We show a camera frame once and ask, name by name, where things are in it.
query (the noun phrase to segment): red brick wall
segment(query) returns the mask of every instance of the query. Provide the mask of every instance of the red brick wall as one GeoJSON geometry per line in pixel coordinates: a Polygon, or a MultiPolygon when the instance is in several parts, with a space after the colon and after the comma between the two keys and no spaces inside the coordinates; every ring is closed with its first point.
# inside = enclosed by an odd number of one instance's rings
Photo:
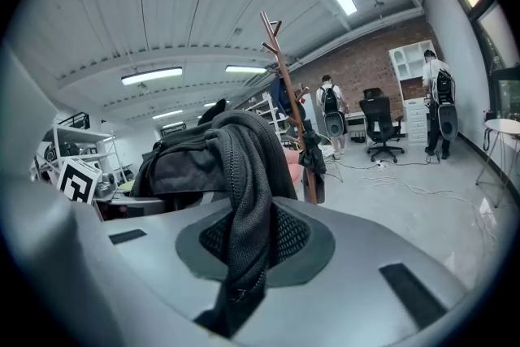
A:
{"type": "MultiPolygon", "coordinates": [[[[334,84],[341,87],[350,110],[360,111],[359,101],[363,99],[363,90],[380,87],[384,95],[390,98],[392,117],[402,115],[402,101],[399,85],[393,71],[389,50],[431,39],[439,58],[442,59],[439,43],[426,18],[419,17],[368,34],[362,38],[336,48],[332,52],[315,59],[294,72],[291,80],[294,84],[302,83],[315,92],[321,86],[325,74],[332,77],[334,84]]],[[[405,85],[407,95],[418,94],[417,82],[405,85]]],[[[422,96],[422,91],[415,97],[422,96]]]]}

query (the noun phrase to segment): power strip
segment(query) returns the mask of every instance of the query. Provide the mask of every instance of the power strip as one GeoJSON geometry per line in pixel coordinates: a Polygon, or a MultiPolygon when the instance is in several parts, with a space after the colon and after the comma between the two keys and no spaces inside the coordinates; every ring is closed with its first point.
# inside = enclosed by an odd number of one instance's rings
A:
{"type": "Polygon", "coordinates": [[[376,171],[384,171],[385,169],[388,168],[388,164],[385,161],[382,161],[382,160],[375,161],[375,164],[377,165],[377,170],[376,171]]]}

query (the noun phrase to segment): white drawer unit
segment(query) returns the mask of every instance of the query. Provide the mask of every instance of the white drawer unit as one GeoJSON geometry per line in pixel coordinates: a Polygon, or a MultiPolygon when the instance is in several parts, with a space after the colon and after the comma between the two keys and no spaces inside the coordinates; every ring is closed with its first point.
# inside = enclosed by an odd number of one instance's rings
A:
{"type": "Polygon", "coordinates": [[[424,98],[404,100],[406,132],[410,145],[427,145],[428,142],[428,122],[427,108],[424,105],[424,98]]]}

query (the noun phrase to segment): black slot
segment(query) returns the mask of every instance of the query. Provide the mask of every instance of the black slot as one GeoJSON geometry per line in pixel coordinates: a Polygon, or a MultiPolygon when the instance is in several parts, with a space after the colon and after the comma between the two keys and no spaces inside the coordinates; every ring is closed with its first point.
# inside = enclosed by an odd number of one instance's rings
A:
{"type": "Polygon", "coordinates": [[[143,236],[146,236],[146,233],[140,230],[139,228],[136,228],[135,230],[130,230],[129,232],[113,234],[111,236],[108,236],[108,238],[114,245],[118,245],[119,243],[124,243],[126,241],[138,239],[139,237],[143,236]]]}
{"type": "Polygon", "coordinates": [[[434,323],[446,313],[446,309],[431,295],[417,276],[402,263],[381,267],[379,271],[419,329],[422,330],[434,323]]]}

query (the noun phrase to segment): gray concrete floor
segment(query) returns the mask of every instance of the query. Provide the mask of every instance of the gray concrete floor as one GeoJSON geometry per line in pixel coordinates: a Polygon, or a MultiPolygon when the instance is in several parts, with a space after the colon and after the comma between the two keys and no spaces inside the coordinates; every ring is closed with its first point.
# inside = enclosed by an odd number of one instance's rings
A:
{"type": "MultiPolygon", "coordinates": [[[[406,140],[391,143],[406,151],[396,155],[398,163],[426,162],[423,147],[408,146],[406,140]]],[[[340,163],[360,168],[373,165],[365,145],[349,142],[347,146],[340,163]]],[[[380,158],[391,160],[385,155],[380,158]]],[[[482,159],[460,139],[452,143],[451,157],[441,160],[441,164],[396,166],[389,163],[386,169],[379,171],[377,167],[352,169],[330,163],[327,173],[341,174],[343,183],[325,176],[325,202],[321,206],[390,228],[443,263],[471,289],[493,256],[505,246],[519,219],[509,193],[506,192],[502,203],[495,208],[492,201],[496,200],[498,187],[484,185],[481,189],[475,185],[482,165],[482,159]],[[417,195],[396,183],[427,191],[449,191],[442,195],[451,197],[417,195]]],[[[497,177],[487,170],[482,180],[493,182],[497,177]]],[[[297,193],[303,199],[301,186],[297,193]]]]}

